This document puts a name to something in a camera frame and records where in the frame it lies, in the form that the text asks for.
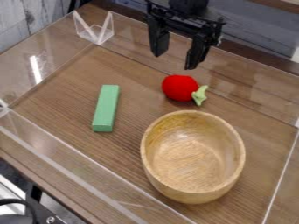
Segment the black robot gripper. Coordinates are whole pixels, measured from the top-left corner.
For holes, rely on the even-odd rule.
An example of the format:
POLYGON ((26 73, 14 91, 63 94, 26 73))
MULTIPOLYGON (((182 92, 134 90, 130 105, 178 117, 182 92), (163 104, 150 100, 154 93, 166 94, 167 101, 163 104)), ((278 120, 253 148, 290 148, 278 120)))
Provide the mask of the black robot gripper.
POLYGON ((210 0, 144 0, 151 51, 162 56, 170 46, 170 30, 194 35, 185 69, 193 70, 206 60, 211 40, 218 39, 225 18, 209 8, 210 0))

